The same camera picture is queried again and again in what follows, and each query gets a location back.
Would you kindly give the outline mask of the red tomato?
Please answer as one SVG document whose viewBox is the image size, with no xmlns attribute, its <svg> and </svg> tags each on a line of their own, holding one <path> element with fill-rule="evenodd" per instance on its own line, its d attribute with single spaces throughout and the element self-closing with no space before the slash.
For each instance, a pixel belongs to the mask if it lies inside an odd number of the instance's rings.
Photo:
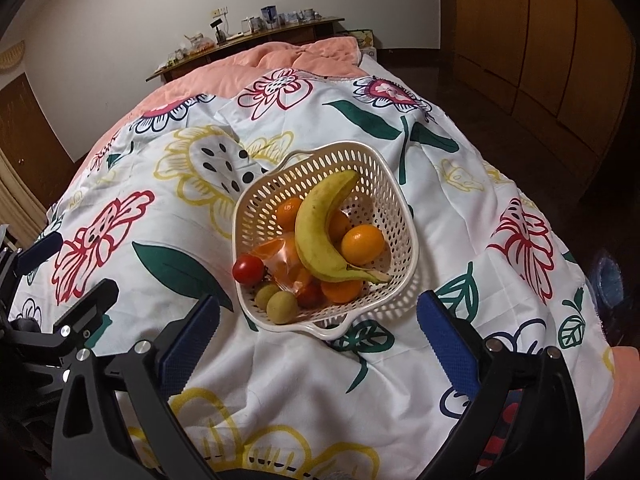
<svg viewBox="0 0 640 480">
<path fill-rule="evenodd" d="M 265 276 L 265 265 L 261 258 L 251 254 L 242 254 L 232 266 L 232 276 L 235 281 L 244 286 L 255 286 Z"/>
<path fill-rule="evenodd" d="M 318 281 L 311 281 L 299 289 L 296 299 L 298 306 L 303 310 L 319 309 L 326 302 L 326 297 Z"/>
</svg>

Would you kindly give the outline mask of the green-brown kiwi fruit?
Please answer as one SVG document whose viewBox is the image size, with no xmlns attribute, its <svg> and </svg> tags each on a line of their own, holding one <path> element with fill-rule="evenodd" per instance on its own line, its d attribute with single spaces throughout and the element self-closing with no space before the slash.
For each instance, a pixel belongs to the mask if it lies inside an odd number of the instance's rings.
<svg viewBox="0 0 640 480">
<path fill-rule="evenodd" d="M 259 309 L 266 310 L 268 306 L 269 300 L 275 295 L 277 292 L 280 292 L 280 287 L 273 282 L 268 282 L 265 285 L 262 285 L 260 289 L 255 294 L 255 304 Z"/>
</svg>

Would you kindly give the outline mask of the yellow-green round fruit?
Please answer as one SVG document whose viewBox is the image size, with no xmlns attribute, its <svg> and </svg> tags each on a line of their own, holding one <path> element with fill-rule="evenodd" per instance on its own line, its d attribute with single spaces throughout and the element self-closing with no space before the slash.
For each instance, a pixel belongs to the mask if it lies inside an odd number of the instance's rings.
<svg viewBox="0 0 640 480">
<path fill-rule="evenodd" d="M 297 299 L 292 292 L 280 290 L 270 297 L 266 307 L 267 316 L 274 324 L 286 324 L 299 314 Z"/>
</svg>

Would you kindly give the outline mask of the plastic bag of oranges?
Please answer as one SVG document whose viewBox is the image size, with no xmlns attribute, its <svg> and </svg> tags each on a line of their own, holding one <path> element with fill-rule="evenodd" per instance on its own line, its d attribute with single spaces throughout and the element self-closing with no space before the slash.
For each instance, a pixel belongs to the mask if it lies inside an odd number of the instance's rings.
<svg viewBox="0 0 640 480">
<path fill-rule="evenodd" d="M 280 288 L 294 295 L 314 279 L 299 259 L 293 232 L 257 245 L 250 254 L 262 260 L 270 278 Z"/>
</svg>

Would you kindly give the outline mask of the orange tangerine top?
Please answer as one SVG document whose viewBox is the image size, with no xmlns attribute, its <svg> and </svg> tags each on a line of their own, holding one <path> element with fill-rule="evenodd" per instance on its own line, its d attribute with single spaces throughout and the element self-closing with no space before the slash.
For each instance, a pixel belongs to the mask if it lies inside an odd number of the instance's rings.
<svg viewBox="0 0 640 480">
<path fill-rule="evenodd" d="M 303 201 L 299 197 L 294 196 L 277 206 L 276 220 L 283 232 L 295 230 L 296 217 L 302 203 Z"/>
</svg>

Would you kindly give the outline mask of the large orange tangerine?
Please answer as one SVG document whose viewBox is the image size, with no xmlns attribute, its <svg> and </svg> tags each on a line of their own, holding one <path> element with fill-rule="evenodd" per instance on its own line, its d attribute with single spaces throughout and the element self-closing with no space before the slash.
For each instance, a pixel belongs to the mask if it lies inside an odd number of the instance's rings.
<svg viewBox="0 0 640 480">
<path fill-rule="evenodd" d="M 332 304 L 348 304 L 359 298 L 363 281 L 344 281 L 344 282 L 321 282 L 322 294 Z"/>
</svg>

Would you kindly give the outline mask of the yellow banana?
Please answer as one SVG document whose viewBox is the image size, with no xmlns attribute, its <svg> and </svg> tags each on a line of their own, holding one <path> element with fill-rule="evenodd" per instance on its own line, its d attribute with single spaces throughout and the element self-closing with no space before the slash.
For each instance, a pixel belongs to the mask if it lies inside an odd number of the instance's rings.
<svg viewBox="0 0 640 480">
<path fill-rule="evenodd" d="M 309 191 L 299 207 L 294 230 L 296 250 L 303 266 L 322 282 L 390 281 L 384 272 L 350 264 L 329 238 L 328 227 L 334 212 L 360 178 L 360 173 L 352 169 L 329 174 Z"/>
</svg>

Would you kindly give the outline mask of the orange tangerine front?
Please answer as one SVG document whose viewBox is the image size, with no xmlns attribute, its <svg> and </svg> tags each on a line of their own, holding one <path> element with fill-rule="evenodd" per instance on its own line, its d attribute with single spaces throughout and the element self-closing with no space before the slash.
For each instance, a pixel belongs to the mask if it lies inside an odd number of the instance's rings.
<svg viewBox="0 0 640 480">
<path fill-rule="evenodd" d="M 352 222 L 350 222 L 349 216 L 341 210 L 335 211 L 328 227 L 331 243 L 338 244 L 351 228 Z"/>
</svg>

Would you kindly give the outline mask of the cream plastic basket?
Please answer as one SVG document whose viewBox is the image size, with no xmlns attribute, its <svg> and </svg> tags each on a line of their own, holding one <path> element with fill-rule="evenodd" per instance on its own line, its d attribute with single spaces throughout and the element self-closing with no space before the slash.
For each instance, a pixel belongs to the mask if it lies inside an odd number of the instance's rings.
<svg viewBox="0 0 640 480">
<path fill-rule="evenodd" d="M 303 202 L 295 237 L 300 263 L 324 282 L 360 281 L 359 296 L 344 304 L 299 313 L 277 324 L 255 302 L 254 288 L 235 287 L 245 316 L 262 330 L 297 332 L 320 340 L 341 337 L 363 315 L 391 314 L 405 307 L 419 260 L 416 228 L 409 207 L 382 155 L 366 144 L 335 142 L 316 150 L 296 150 L 250 184 L 235 204 L 232 254 L 247 254 L 282 235 L 276 211 L 288 198 Z M 329 237 L 335 211 L 375 226 L 384 238 L 379 256 L 362 266 L 348 262 Z"/>
</svg>

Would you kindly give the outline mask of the beige curtain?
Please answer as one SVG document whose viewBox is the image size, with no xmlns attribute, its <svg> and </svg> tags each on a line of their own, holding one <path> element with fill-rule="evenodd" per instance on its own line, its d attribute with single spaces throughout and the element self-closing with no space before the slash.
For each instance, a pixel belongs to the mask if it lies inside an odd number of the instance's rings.
<svg viewBox="0 0 640 480">
<path fill-rule="evenodd" d="M 29 247 L 46 226 L 46 210 L 30 192 L 4 153 L 0 154 L 1 223 L 23 247 Z"/>
</svg>

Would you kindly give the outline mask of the wooden door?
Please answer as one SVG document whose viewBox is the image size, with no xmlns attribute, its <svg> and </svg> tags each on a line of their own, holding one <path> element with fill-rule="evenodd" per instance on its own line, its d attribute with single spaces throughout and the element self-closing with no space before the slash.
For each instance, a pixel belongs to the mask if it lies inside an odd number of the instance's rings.
<svg viewBox="0 0 640 480">
<path fill-rule="evenodd" d="M 65 192 L 76 166 L 51 129 L 25 74 L 1 89 L 1 149 L 44 208 Z"/>
</svg>

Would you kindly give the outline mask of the floral white bed sheet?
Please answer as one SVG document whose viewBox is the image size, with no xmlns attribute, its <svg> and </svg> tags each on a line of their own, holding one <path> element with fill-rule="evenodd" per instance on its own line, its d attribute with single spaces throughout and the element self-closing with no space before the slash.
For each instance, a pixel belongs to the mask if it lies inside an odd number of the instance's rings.
<svg viewBox="0 0 640 480">
<path fill-rule="evenodd" d="M 546 216 L 391 80 L 154 108 L 50 210 L 4 406 L 57 479 L 583 479 L 615 364 Z"/>
</svg>

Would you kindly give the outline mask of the pink blanket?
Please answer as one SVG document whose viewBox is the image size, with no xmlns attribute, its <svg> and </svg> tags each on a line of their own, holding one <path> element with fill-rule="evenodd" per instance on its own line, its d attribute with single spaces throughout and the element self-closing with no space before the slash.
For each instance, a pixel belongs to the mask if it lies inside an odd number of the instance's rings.
<svg viewBox="0 0 640 480">
<path fill-rule="evenodd" d="M 295 68 L 318 76 L 355 78 L 364 74 L 359 68 L 360 61 L 357 40 L 351 36 L 341 36 L 304 46 L 267 42 L 207 64 L 155 89 L 122 116 L 96 141 L 76 174 L 81 174 L 98 159 L 98 154 L 123 125 L 154 108 L 183 101 L 199 93 L 230 99 L 260 76 L 280 68 Z"/>
</svg>

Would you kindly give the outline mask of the wooden headboard shelf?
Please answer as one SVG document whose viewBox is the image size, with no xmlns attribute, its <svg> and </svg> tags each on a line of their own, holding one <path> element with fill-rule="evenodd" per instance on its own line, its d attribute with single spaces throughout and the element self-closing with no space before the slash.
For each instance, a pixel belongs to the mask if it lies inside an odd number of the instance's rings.
<svg viewBox="0 0 640 480">
<path fill-rule="evenodd" d="M 149 82 L 158 78 L 162 84 L 167 84 L 201 66 L 245 50 L 250 50 L 261 44 L 268 44 L 268 42 L 286 42 L 287 44 L 294 44 L 294 46 L 303 46 L 304 44 L 311 44 L 318 40 L 328 39 L 336 35 L 336 26 L 344 21 L 344 18 L 328 16 L 327 18 L 318 18 L 318 20 L 311 22 L 286 25 L 280 28 L 263 30 L 262 32 L 256 32 L 256 34 L 242 36 L 229 40 L 220 46 L 211 47 L 189 55 L 174 64 L 163 66 L 149 77 L 146 77 L 145 81 Z"/>
</svg>

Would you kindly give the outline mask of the wooden wardrobe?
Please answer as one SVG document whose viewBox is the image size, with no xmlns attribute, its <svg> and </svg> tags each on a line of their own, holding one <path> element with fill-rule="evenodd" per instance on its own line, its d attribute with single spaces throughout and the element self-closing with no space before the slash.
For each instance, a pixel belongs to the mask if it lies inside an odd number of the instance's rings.
<svg viewBox="0 0 640 480">
<path fill-rule="evenodd" d="M 531 131 L 579 180 L 623 118 L 636 42 L 611 0 L 440 0 L 457 77 Z"/>
</svg>

